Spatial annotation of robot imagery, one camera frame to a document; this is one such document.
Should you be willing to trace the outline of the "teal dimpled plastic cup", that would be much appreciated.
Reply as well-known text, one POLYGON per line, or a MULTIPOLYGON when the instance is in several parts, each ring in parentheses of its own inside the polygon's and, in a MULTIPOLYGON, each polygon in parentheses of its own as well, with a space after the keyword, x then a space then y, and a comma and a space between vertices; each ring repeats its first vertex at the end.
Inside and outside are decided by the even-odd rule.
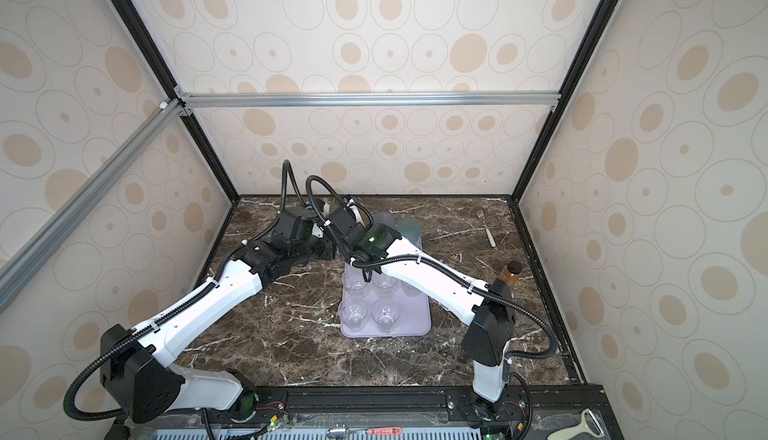
POLYGON ((398 220, 397 230, 418 248, 421 247, 422 223, 415 217, 403 217, 398 220))

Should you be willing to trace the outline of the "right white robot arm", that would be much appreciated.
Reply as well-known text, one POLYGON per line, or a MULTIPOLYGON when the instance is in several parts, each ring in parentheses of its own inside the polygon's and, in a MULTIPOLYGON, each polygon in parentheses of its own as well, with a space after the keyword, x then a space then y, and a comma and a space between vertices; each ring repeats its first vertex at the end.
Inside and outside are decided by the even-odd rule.
POLYGON ((316 225, 332 241, 345 262, 360 270, 366 281, 373 273, 400 280, 426 294, 454 314, 467 331, 461 347, 473 361, 475 394, 472 409, 483 421, 498 412, 514 358, 544 360, 558 352, 552 327, 529 309, 512 300, 509 286, 474 279, 424 253, 394 228, 377 223, 364 206, 345 199, 328 181, 311 175, 305 181, 316 225), (513 348, 516 318, 522 315, 537 325, 548 339, 544 350, 513 348))

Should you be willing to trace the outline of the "clear cup front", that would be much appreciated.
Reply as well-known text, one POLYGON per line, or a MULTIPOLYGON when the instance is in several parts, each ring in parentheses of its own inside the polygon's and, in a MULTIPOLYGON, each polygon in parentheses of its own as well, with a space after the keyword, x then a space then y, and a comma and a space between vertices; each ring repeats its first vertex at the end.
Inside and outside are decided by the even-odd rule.
POLYGON ((401 288, 405 295, 409 297, 416 297, 422 294, 422 292, 418 288, 412 286, 408 282, 401 280, 400 283, 401 283, 401 288))

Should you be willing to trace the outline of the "blue grey plastic cup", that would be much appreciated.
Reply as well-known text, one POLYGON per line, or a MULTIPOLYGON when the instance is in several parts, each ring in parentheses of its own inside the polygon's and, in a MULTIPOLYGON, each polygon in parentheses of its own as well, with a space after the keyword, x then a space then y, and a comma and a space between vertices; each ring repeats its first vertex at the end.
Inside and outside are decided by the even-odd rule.
POLYGON ((376 224, 382 224, 392 229, 397 229, 397 218, 389 211, 375 212, 373 214, 373 219, 376 224))

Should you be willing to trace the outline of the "frosted plastic cup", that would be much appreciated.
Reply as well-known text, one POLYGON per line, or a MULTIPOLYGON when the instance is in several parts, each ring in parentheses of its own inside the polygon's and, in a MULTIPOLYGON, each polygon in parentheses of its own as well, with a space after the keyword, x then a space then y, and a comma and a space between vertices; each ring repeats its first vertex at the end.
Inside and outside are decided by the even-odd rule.
POLYGON ((400 320, 401 307, 392 298, 381 298, 373 304, 371 315, 380 332, 390 333, 400 320))

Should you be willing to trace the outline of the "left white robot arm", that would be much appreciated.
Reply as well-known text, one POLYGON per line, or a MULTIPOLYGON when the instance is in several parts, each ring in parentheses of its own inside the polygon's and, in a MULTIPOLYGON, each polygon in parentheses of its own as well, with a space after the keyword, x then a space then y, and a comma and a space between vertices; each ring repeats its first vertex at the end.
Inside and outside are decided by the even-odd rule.
POLYGON ((333 258, 335 247, 320 229, 329 207, 312 193, 298 200, 294 207, 281 204, 263 232, 230 250, 215 273, 184 298, 131 329, 108 329, 99 357, 64 394, 65 414, 77 421, 126 415, 146 423, 174 409, 231 408, 244 389, 238 377, 175 361, 221 317, 294 266, 333 258))

